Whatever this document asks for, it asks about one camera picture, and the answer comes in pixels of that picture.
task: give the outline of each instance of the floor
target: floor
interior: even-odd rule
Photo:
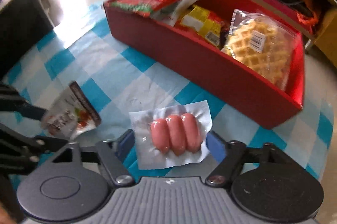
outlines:
[[[87,7],[103,0],[51,0],[50,16],[57,25],[62,21],[73,20],[87,12]],[[319,82],[319,90],[323,98],[331,103],[337,113],[337,70],[326,60],[325,56],[313,48],[305,56],[306,75],[313,82]],[[324,204],[321,207],[317,220],[321,224],[337,223],[337,126],[331,143],[326,171],[322,178],[325,190]]]

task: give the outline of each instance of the blue and white tablecloth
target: blue and white tablecloth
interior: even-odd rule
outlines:
[[[97,129],[77,138],[82,146],[120,136],[130,128],[129,112],[206,99],[213,130],[225,140],[239,140],[250,147],[273,142],[314,177],[322,176],[334,116],[310,81],[306,80],[303,111],[273,130],[265,130],[225,101],[113,38],[99,5],[89,11],[78,21],[57,26],[3,79],[33,105],[44,108],[71,81],[77,81],[102,117]],[[19,113],[0,113],[0,122],[26,136],[42,133],[39,121]],[[210,155],[202,163],[165,169],[161,175],[206,177],[217,164]]]

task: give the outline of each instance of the barcode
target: barcode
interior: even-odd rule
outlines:
[[[266,36],[258,31],[252,32],[252,38],[250,40],[250,47],[259,53],[263,51],[265,45]]]
[[[209,31],[207,33],[207,35],[205,35],[205,38],[212,43],[214,46],[218,46],[219,45],[219,37],[217,35],[215,35],[214,33],[212,33],[211,31]]]

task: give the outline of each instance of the sausage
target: sausage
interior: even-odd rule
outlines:
[[[192,153],[200,150],[203,141],[198,129],[197,120],[191,113],[185,113],[181,116],[186,134],[186,149]]]
[[[164,154],[170,149],[170,132],[168,129],[167,122],[163,118],[159,118],[151,124],[153,145]]]
[[[182,155],[186,149],[186,135],[181,117],[170,115],[166,121],[169,125],[171,150],[176,156]]]

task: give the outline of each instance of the gray ribbed surface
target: gray ribbed surface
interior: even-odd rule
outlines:
[[[198,177],[143,177],[134,187],[118,189],[98,213],[80,224],[261,224],[241,211],[223,189]],[[313,224],[307,220],[303,224]]]

